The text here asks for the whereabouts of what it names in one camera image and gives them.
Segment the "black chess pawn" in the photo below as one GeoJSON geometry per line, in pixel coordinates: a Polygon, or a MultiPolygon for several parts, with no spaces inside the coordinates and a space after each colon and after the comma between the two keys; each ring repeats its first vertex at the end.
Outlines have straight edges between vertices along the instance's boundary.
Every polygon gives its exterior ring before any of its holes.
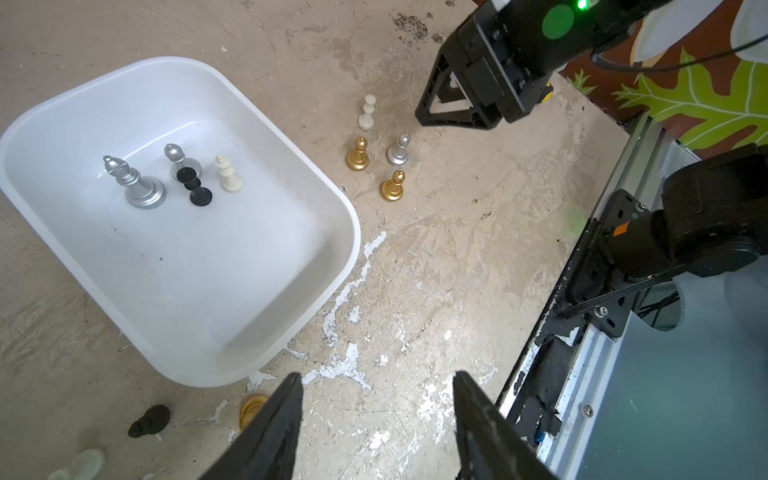
{"type": "Polygon", "coordinates": [[[189,198],[192,204],[200,207],[207,206],[212,201],[212,192],[202,186],[196,171],[191,167],[180,168],[176,178],[189,191],[189,198]]]}

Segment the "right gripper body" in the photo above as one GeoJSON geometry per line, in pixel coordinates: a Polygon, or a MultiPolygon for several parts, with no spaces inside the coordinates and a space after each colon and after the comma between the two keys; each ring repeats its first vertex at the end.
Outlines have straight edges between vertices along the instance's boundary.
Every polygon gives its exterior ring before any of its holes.
{"type": "Polygon", "coordinates": [[[471,104],[447,115],[452,126],[493,129],[501,121],[516,122],[551,92],[546,76],[518,63],[511,28],[492,5],[477,8],[449,37],[446,59],[471,104]]]}

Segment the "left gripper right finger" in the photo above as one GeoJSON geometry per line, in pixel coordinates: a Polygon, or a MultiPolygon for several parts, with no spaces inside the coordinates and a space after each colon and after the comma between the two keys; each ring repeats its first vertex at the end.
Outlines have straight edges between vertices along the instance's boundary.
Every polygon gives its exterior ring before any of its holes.
{"type": "Polygon", "coordinates": [[[554,480],[466,371],[453,377],[460,479],[554,480]]]}

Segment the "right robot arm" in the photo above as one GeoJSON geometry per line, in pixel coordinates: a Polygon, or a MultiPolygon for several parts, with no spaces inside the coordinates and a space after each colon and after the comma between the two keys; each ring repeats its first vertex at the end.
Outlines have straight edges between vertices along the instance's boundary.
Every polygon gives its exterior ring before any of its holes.
{"type": "Polygon", "coordinates": [[[632,83],[623,109],[684,120],[681,144],[728,150],[684,167],[662,187],[662,207],[623,220],[598,243],[629,277],[733,272],[767,252],[767,5],[746,1],[729,47],[681,51],[657,64],[714,1],[481,1],[442,44],[415,115],[423,126],[489,130],[527,116],[551,75],[581,55],[632,83]]]}

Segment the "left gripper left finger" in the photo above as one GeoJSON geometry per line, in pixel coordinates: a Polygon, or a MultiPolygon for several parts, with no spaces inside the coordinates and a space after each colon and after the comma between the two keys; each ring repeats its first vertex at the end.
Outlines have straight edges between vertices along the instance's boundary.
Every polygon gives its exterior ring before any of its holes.
{"type": "Polygon", "coordinates": [[[302,377],[293,372],[202,478],[291,479],[302,423],[302,402],[302,377]]]}

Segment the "tall silver chess piece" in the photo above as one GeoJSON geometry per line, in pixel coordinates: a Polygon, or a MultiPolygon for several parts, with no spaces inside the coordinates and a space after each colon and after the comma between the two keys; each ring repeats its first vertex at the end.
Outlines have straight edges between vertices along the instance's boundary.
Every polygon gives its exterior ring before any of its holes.
{"type": "Polygon", "coordinates": [[[140,209],[159,207],[166,199],[166,189],[161,180],[152,176],[143,176],[125,160],[103,157],[105,170],[125,188],[128,203],[140,209]]]}

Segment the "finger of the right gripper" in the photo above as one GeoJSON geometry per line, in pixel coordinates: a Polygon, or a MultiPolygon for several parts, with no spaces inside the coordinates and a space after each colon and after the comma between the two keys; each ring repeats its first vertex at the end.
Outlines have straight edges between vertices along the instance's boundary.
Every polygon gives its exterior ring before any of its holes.
{"type": "Polygon", "coordinates": [[[458,44],[441,47],[415,110],[421,126],[492,129],[498,125],[498,109],[485,105],[471,85],[470,64],[458,44]]]}

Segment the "white chess piece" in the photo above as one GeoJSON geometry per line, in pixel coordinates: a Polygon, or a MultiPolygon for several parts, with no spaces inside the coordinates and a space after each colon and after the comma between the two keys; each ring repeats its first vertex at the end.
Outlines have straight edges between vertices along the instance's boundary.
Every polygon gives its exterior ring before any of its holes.
{"type": "Polygon", "coordinates": [[[220,176],[222,188],[229,193],[238,193],[243,189],[243,178],[234,169],[231,160],[224,156],[215,157],[215,164],[220,176]]]}

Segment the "white plastic storage box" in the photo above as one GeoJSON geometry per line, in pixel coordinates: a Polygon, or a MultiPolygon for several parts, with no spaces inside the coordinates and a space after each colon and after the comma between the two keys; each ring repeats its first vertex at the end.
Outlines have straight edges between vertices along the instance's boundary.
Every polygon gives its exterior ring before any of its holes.
{"type": "Polygon", "coordinates": [[[139,61],[29,110],[1,138],[1,188],[145,359],[190,387],[255,373],[318,312],[360,250],[341,190],[226,77],[139,61]],[[202,166],[209,205],[171,176],[168,143],[202,166]],[[215,157],[243,178],[225,191],[215,157]],[[103,157],[162,181],[128,203],[103,157]]]}

